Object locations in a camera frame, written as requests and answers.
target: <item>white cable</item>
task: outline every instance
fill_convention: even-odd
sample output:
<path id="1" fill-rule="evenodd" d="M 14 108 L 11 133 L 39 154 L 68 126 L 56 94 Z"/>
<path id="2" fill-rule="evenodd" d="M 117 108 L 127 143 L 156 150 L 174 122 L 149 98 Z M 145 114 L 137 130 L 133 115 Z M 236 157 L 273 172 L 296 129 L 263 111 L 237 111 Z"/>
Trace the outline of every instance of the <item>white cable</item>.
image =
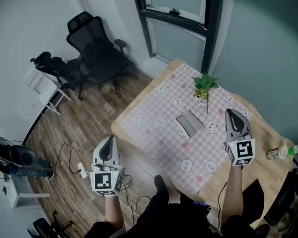
<path id="1" fill-rule="evenodd" d="M 66 141 L 66 143 L 69 145 L 69 147 L 72 149 L 72 151 L 75 153 L 75 155 L 76 155 L 76 158 L 77 158 L 77 161 L 78 161 L 78 163 L 80 163 L 80 161 L 79 161 L 79 158 L 78 158 L 78 156 L 77 156 L 77 154 L 76 154 L 76 151 L 71 147 L 71 145 L 69 144 L 69 142 L 66 140 L 66 138 L 61 134 L 61 132 L 59 131 L 59 129 L 57 129 L 55 126 L 54 126 L 54 124 L 43 114 L 43 113 L 41 113 L 42 114 L 42 116 L 44 116 L 45 118 L 46 118 L 46 120 L 48 120 L 49 121 L 49 123 L 59 132 L 59 134 L 62 136 L 62 138 Z"/>

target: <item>potted plant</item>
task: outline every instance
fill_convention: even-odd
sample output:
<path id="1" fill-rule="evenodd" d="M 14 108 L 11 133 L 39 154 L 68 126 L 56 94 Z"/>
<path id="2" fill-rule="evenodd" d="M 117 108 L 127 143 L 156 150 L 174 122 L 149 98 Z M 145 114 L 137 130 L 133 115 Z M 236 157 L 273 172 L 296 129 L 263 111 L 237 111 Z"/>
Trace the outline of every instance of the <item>potted plant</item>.
<path id="1" fill-rule="evenodd" d="M 216 78 L 212 78 L 208 75 L 195 77 L 193 78 L 195 89 L 194 89 L 194 97 L 197 97 L 201 100 L 207 101 L 207 114 L 209 111 L 209 92 L 212 88 L 218 88 L 219 86 L 216 83 Z"/>

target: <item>person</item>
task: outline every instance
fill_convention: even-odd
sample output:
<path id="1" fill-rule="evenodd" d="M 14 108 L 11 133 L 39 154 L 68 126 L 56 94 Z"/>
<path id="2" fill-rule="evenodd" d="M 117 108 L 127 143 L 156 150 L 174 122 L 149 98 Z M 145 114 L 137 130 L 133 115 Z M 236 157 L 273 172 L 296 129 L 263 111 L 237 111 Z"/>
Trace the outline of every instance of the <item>person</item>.
<path id="1" fill-rule="evenodd" d="M 105 197 L 103 222 L 96 222 L 85 238 L 130 238 L 130 237 L 219 237 L 213 232 L 201 205 L 181 195 L 180 204 L 169 204 L 169 193 L 163 178 L 154 178 L 157 193 L 150 200 L 137 223 L 127 232 L 119 198 Z M 266 237 L 269 226 L 253 230 L 243 217 L 242 168 L 231 166 L 223 202 L 221 234 L 224 237 Z"/>
<path id="2" fill-rule="evenodd" d="M 46 180 L 51 180 L 54 176 L 52 171 L 52 162 L 43 159 L 38 159 L 35 166 L 19 167 L 14 163 L 9 163 L 6 166 L 0 165 L 0 172 L 7 175 L 15 175 L 16 177 L 45 177 Z"/>

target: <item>pink checkered tablecloth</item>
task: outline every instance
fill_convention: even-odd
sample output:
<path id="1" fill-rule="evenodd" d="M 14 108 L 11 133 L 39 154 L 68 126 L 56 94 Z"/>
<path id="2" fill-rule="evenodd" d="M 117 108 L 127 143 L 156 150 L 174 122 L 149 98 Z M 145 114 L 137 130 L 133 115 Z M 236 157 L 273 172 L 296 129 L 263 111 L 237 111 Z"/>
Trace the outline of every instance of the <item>pink checkered tablecloth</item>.
<path id="1" fill-rule="evenodd" d="M 198 193 L 228 158 L 223 141 L 225 110 L 235 109 L 251 119 L 250 110 L 223 88 L 210 90 L 206 102 L 193 97 L 193 78 L 201 73 L 183 63 L 148 94 L 121 122 L 135 145 L 157 162 L 190 193 Z M 203 129 L 190 139 L 174 121 L 190 110 Z"/>

